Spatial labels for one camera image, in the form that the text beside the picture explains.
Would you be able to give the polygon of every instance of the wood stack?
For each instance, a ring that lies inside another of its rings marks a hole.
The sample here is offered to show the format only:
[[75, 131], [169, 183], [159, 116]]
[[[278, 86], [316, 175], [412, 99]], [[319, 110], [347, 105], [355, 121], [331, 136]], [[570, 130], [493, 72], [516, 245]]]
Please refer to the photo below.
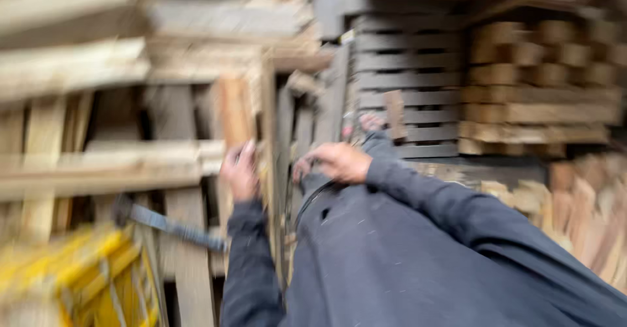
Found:
[[386, 119], [382, 109], [390, 104], [384, 92], [399, 90], [399, 115], [388, 110], [387, 117], [399, 155], [457, 155], [459, 17], [365, 14], [354, 21], [354, 27], [353, 77], [360, 111]]
[[480, 28], [459, 152], [561, 156], [566, 144], [607, 143], [605, 125], [621, 121], [622, 55], [609, 53], [623, 50], [615, 29], [593, 22], [580, 33], [567, 21], [542, 21], [534, 31], [515, 22]]
[[625, 170], [627, 158], [616, 154], [553, 163], [553, 215], [548, 228], [573, 256], [623, 293], [627, 293]]

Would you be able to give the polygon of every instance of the hand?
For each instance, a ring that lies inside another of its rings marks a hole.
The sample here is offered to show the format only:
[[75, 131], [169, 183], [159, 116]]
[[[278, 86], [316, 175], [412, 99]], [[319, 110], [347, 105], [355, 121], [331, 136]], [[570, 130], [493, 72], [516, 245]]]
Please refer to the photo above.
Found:
[[251, 140], [231, 147], [224, 156], [220, 177], [231, 187], [233, 201], [246, 202], [259, 195], [259, 178], [255, 172], [255, 143]]
[[318, 160], [320, 170], [338, 183], [363, 184], [372, 157], [346, 143], [325, 143], [304, 157], [306, 161]]

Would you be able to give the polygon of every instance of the dark blue sweatshirt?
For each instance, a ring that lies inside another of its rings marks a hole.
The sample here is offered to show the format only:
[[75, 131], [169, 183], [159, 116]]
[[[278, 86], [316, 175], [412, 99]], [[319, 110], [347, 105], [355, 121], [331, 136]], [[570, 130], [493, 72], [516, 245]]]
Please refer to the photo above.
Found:
[[262, 206], [235, 206], [223, 327], [627, 326], [625, 295], [493, 196], [375, 159], [312, 197], [286, 308]]

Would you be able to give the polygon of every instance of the person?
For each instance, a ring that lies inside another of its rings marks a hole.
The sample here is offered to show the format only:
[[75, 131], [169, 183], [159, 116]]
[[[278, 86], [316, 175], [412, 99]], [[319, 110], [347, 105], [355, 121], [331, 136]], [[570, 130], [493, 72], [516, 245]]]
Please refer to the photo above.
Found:
[[379, 118], [361, 125], [363, 152], [324, 144], [295, 165], [306, 200], [286, 307], [255, 147], [228, 152], [221, 176], [235, 205], [222, 326], [627, 326], [627, 297], [522, 214], [404, 167]]

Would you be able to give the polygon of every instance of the sleeve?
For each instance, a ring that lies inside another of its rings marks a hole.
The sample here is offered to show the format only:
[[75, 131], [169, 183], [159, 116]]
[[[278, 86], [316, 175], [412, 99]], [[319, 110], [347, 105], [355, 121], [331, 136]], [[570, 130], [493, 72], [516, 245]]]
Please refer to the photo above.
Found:
[[259, 200], [236, 203], [228, 222], [231, 251], [222, 327], [276, 327], [285, 315]]
[[584, 325], [627, 321], [627, 297], [582, 265], [526, 217], [492, 195], [375, 159], [366, 185], [421, 212], [459, 243], [506, 267]]

